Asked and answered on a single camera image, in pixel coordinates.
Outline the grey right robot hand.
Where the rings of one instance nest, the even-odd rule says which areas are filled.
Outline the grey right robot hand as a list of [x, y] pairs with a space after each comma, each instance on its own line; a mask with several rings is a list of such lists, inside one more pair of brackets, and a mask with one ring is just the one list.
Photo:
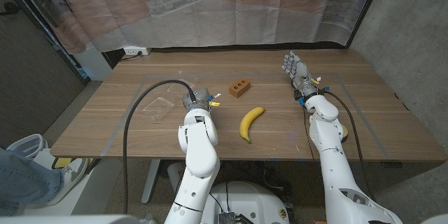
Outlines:
[[292, 86], [303, 96], [316, 95], [317, 89], [306, 64], [292, 50], [284, 56], [281, 68], [288, 74]]

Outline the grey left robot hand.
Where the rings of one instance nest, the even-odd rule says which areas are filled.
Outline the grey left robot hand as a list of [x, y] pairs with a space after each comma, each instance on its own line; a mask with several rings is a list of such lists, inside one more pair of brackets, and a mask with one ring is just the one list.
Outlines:
[[183, 105], [188, 111], [191, 111], [192, 109], [204, 109], [208, 111], [210, 109], [209, 105], [209, 91], [206, 87], [200, 88], [197, 90], [192, 91], [195, 100], [190, 96], [190, 93], [187, 92], [187, 94], [183, 97]]

